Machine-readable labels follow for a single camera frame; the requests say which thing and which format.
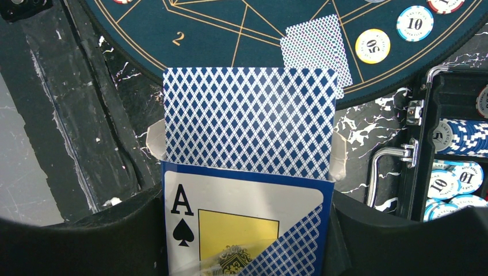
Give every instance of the stack of poker chips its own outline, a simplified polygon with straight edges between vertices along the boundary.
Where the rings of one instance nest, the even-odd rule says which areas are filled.
[[[432,141],[437,154],[488,157],[488,123],[442,119]]]
[[[434,160],[424,222],[468,206],[488,207],[487,201],[473,195],[481,187],[483,179],[483,168],[476,162]]]

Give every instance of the marble surface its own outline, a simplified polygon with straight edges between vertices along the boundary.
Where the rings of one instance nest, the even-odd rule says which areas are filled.
[[[99,35],[99,47],[105,56],[113,82],[134,128],[151,169],[159,171],[159,162],[145,146],[147,127],[163,118],[163,94],[158,83],[146,78],[123,55]],[[444,63],[488,69],[488,25]],[[368,188],[368,168],[372,155],[381,147],[397,147],[405,142],[405,114],[409,100],[406,89],[392,91],[385,97],[365,104],[339,110],[335,115],[335,130],[348,141],[347,176],[335,184],[335,189],[365,202]],[[375,208],[394,212],[400,171],[398,158],[385,156],[380,162],[380,182]]]

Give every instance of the gray floor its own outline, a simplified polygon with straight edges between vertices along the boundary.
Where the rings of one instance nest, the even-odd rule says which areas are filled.
[[[0,74],[0,217],[39,226],[62,223],[24,125]]]

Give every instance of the gold line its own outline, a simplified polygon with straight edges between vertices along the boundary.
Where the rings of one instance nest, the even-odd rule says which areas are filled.
[[[122,20],[122,19],[123,19],[123,18],[124,18],[124,17],[125,17],[125,16],[126,16],[128,13],[130,13],[130,12],[131,12],[131,10],[132,10],[133,8],[135,8],[135,6],[137,6],[137,5],[138,5],[140,2],[141,2],[141,0],[138,0],[138,1],[137,1],[137,2],[134,4],[134,5],[132,5],[132,7],[131,7],[131,8],[130,8],[128,11],[126,11],[126,12],[124,13],[124,15],[123,15],[122,17],[120,17],[120,18],[119,18],[119,20],[115,21],[115,24],[118,24],[118,23],[120,22],[120,20]]]
[[[266,20],[266,18],[264,18],[264,16],[262,16],[257,10],[255,10],[250,4],[248,4],[245,0],[242,0],[242,2],[244,2],[246,5],[248,5],[252,10],[253,12],[255,12],[259,17],[261,17],[261,19],[263,19],[266,23],[268,23],[268,25],[271,26],[271,28],[273,28],[275,31],[277,31],[282,37],[285,37],[284,34],[282,34],[278,29],[276,29],[275,26],[273,26],[268,20]]]
[[[357,12],[358,10],[360,10],[360,9],[362,9],[362,8],[366,7],[366,6],[369,6],[369,5],[371,5],[371,4],[372,4],[372,3],[367,3],[366,5],[362,5],[362,6],[358,7],[357,9],[353,10],[352,12],[345,14],[345,15],[344,15],[344,16],[342,16],[341,18],[344,18],[344,17],[350,16],[352,13],[355,13],[355,12]]]
[[[222,1],[222,0],[198,0],[198,1],[182,2],[182,3],[178,3],[177,6],[186,5],[186,4],[193,4],[193,3],[214,2],[214,1]]]
[[[451,25],[451,26],[450,26],[448,29],[446,29],[446,30],[445,30],[445,31],[444,31],[444,32],[443,32],[441,35],[439,35],[439,36],[437,37],[437,39],[436,39],[436,40],[438,40],[438,42],[436,42],[436,40],[434,40],[434,41],[433,41],[433,42],[431,42],[429,45],[427,45],[427,46],[426,46],[424,49],[422,49],[422,50],[421,50],[419,53],[417,53],[417,54],[420,54],[421,52],[424,52],[424,51],[425,51],[424,53],[422,53],[422,55],[417,56],[417,58],[415,58],[415,56],[412,56],[411,58],[409,58],[409,59],[405,60],[405,61],[404,61],[404,62],[402,62],[401,64],[399,64],[399,65],[397,65],[397,66],[393,67],[392,69],[390,69],[390,70],[388,70],[388,71],[386,71],[386,72],[382,73],[381,75],[378,75],[378,76],[376,76],[376,77],[374,77],[374,78],[372,78],[372,79],[369,79],[367,82],[370,82],[370,81],[372,81],[372,80],[376,80],[377,78],[379,78],[379,77],[381,77],[381,76],[383,76],[383,75],[386,75],[386,74],[390,73],[392,70],[395,70],[396,68],[398,68],[398,67],[400,67],[400,66],[404,65],[405,63],[407,63],[407,62],[411,61],[410,63],[408,63],[408,64],[407,64],[407,66],[409,66],[409,65],[411,65],[412,63],[416,62],[418,59],[420,59],[420,58],[422,58],[423,56],[425,56],[425,54],[429,53],[429,52],[430,52],[432,49],[434,49],[434,48],[435,48],[435,46],[437,46],[437,45],[439,45],[441,42],[443,42],[443,41],[444,41],[444,40],[445,40],[445,39],[446,39],[446,38],[447,38],[447,37],[448,37],[448,36],[449,36],[449,35],[450,35],[452,32],[454,32],[455,30],[457,30],[458,26],[459,26],[460,24],[462,24],[462,23],[463,23],[463,22],[464,22],[466,19],[468,19],[469,15],[470,15],[471,13],[473,13],[473,11],[476,9],[476,7],[478,7],[478,6],[480,5],[480,3],[481,3],[481,2],[482,2],[482,0],[478,1],[478,4],[477,4],[477,5],[476,5],[474,8],[472,8],[472,9],[470,10],[470,8],[471,8],[471,7],[472,7],[472,6],[475,4],[475,2],[473,2],[473,3],[472,3],[472,4],[471,4],[471,5],[470,5],[470,6],[469,6],[467,9],[466,9],[466,11],[464,11],[464,13],[463,13],[461,16],[459,16],[459,17],[457,18],[457,20],[456,20],[456,21],[454,21],[454,23],[453,23],[453,24],[452,24],[452,25]],[[376,80],[375,82],[369,83],[369,84],[367,84],[367,85],[363,85],[363,86],[358,87],[358,88],[356,88],[356,89],[354,89],[354,90],[349,90],[349,89],[354,88],[354,87],[357,87],[357,86],[360,86],[360,85],[362,85],[363,83],[358,83],[358,84],[356,84],[356,85],[348,86],[348,87],[346,87],[346,88],[344,89],[344,93],[351,93],[351,92],[357,91],[357,90],[359,90],[359,89],[362,89],[362,88],[365,88],[365,87],[368,87],[368,86],[374,85],[375,83],[378,83],[378,82],[380,82],[380,81],[384,80],[385,78],[380,78],[380,79]]]
[[[237,32],[236,30],[232,30],[232,29],[229,29],[229,28],[226,28],[226,27],[222,27],[222,26],[219,26],[219,25],[216,25],[216,24],[213,24],[213,23],[210,23],[210,22],[206,22],[206,21],[201,20],[201,19],[198,19],[198,18],[194,18],[194,17],[191,17],[191,16],[187,16],[186,14],[182,14],[182,13],[179,13],[179,12],[174,11],[174,10],[170,10],[170,9],[168,9],[168,8],[167,8],[167,5],[166,5],[166,2],[165,2],[165,1],[163,1],[163,4],[165,5],[166,10],[167,10],[167,11],[169,11],[169,12],[171,12],[171,13],[175,13],[175,14],[178,14],[178,15],[180,15],[180,16],[184,16],[184,17],[186,17],[186,18],[190,18],[190,19],[193,19],[193,20],[196,20],[196,21],[200,21],[200,22],[202,22],[202,23],[205,23],[205,24],[208,24],[208,25],[212,25],[212,26],[215,26],[215,27],[220,28],[220,29],[228,30],[228,31],[233,32],[233,33],[239,33],[239,32]],[[266,41],[266,40],[263,40],[263,39],[259,39],[259,38],[257,38],[257,37],[251,36],[251,35],[246,34],[246,33],[242,33],[242,35],[243,35],[243,36],[250,37],[250,38],[252,38],[252,39],[256,39],[256,40],[262,41],[262,42],[264,42],[264,43],[268,43],[268,44],[270,44],[270,45],[274,45],[274,46],[277,46],[277,47],[281,47],[281,45],[279,45],[279,44],[275,44],[275,43],[272,43],[272,42],[269,42],[269,41]]]
[[[356,18],[358,18],[358,17],[360,17],[360,16],[363,16],[363,15],[365,15],[365,14],[369,13],[369,12],[370,12],[370,11],[372,11],[372,10],[375,10],[375,9],[377,9],[377,8],[379,8],[379,7],[381,7],[381,6],[383,6],[384,4],[388,3],[389,1],[391,1],[391,0],[386,0],[386,1],[382,2],[382,3],[381,3],[381,4],[379,4],[379,5],[376,5],[376,6],[375,6],[375,7],[373,7],[371,10],[367,10],[367,11],[365,11],[365,12],[363,12],[363,13],[358,14],[357,16],[355,16],[355,17],[353,17],[353,18],[351,18],[351,19],[347,20],[346,22],[344,22],[344,25],[346,25],[347,23],[349,23],[349,22],[353,21],[354,19],[356,19]]]
[[[328,1],[329,1],[329,0],[325,1],[325,3],[324,3],[324,4],[321,6],[321,8],[320,8],[320,9],[319,9],[319,10],[318,10],[318,11],[317,11],[315,14],[314,14],[314,16],[312,16],[312,18],[311,18],[310,20],[314,19],[314,18],[317,16],[317,14],[319,14],[319,12],[320,12],[320,11],[323,9],[323,7],[325,7],[325,5],[327,5]]]
[[[239,25],[235,25],[235,24],[230,23],[230,22],[227,22],[227,21],[225,21],[225,20],[221,20],[221,19],[218,19],[218,18],[215,18],[215,17],[208,16],[208,15],[206,15],[206,14],[199,13],[199,12],[194,11],[194,10],[189,10],[189,9],[186,9],[186,8],[184,8],[184,7],[181,7],[180,5],[174,5],[174,6],[172,6],[172,7],[175,7],[175,8],[177,8],[177,9],[184,10],[184,11],[187,11],[187,12],[190,12],[190,13],[198,14],[198,15],[200,15],[200,16],[207,17],[207,18],[210,18],[210,19],[212,19],[212,20],[219,21],[219,22],[222,22],[222,23],[229,24],[229,25],[231,25],[231,26],[234,26],[234,27],[240,28],[240,26],[239,26]],[[256,30],[248,29],[248,28],[246,28],[246,27],[242,27],[242,29],[244,29],[244,30],[248,30],[249,32],[257,33],[257,34],[262,35],[262,36],[269,37],[270,39],[274,39],[274,40],[278,40],[278,41],[280,41],[280,39],[279,39],[279,38],[277,38],[277,37],[273,37],[273,36],[270,36],[270,35],[268,35],[268,34],[258,32],[258,31],[256,31]]]
[[[335,0],[332,0],[332,4],[334,5],[334,9],[336,10],[335,13],[337,13],[337,16],[339,17],[339,24],[341,24],[342,31],[344,32],[344,36],[346,37],[346,41],[348,43],[349,50],[351,51],[352,58],[354,59],[354,63],[356,64],[357,72],[359,73],[359,77],[361,78],[361,82],[364,82],[363,75],[361,74],[361,70],[359,69],[359,65],[357,65],[356,55],[352,51],[352,47],[351,47],[350,42],[349,42],[348,34],[346,33],[346,29],[344,29],[344,25],[342,24],[341,17],[340,17],[341,15],[339,14],[339,11],[337,10]]]
[[[110,25],[122,36],[122,38],[129,45],[131,45],[134,48],[134,50],[137,53],[139,53],[140,55],[144,56],[147,59],[148,62],[152,63],[154,66],[158,67],[159,69],[164,70],[165,68],[167,68],[166,65],[164,65],[159,60],[155,59],[153,56],[149,55],[146,51],[144,51],[144,49],[142,49],[137,43],[135,43],[131,39],[131,37],[128,36],[125,33],[125,31],[120,26],[118,26],[117,24],[115,24],[115,20],[113,19],[112,15],[108,12],[108,10],[106,9],[106,7],[104,6],[104,4],[100,0],[95,0],[95,4],[98,6],[98,8],[100,9],[100,11],[102,11],[102,13],[104,14],[105,18],[107,18],[107,20],[109,21]]]
[[[242,17],[241,29],[239,30],[239,36],[237,37],[237,43],[235,44],[234,57],[232,58],[232,65],[231,65],[231,67],[234,66],[235,55],[237,54],[237,47],[239,46],[239,40],[241,39],[242,26],[244,25],[244,20],[246,19],[247,7],[248,7],[248,5],[246,5],[246,8],[244,9],[244,16]]]

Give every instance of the poker table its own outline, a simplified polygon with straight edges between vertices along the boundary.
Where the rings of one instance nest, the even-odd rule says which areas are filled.
[[[441,63],[487,20],[488,1],[465,0],[449,14],[433,13],[431,33],[407,42],[398,16],[424,0],[83,0],[104,36],[150,78],[161,82],[168,67],[283,67],[280,39],[286,27],[337,14],[353,84],[338,107],[383,96],[419,72]],[[380,29],[389,55],[367,64],[355,53],[363,31]]]

